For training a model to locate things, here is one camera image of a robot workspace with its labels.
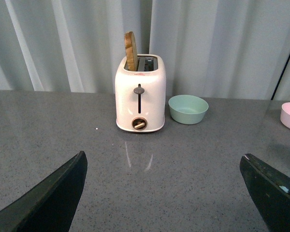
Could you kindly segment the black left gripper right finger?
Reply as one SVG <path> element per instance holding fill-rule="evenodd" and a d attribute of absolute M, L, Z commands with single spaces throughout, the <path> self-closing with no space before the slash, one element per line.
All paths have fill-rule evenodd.
<path fill-rule="evenodd" d="M 252 154 L 240 161 L 246 188 L 271 232 L 290 232 L 290 178 Z"/>

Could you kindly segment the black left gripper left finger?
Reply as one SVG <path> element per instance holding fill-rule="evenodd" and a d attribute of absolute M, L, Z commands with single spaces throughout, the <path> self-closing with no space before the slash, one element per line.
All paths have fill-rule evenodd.
<path fill-rule="evenodd" d="M 84 151 L 0 211 L 0 232 L 67 232 L 87 174 Z"/>

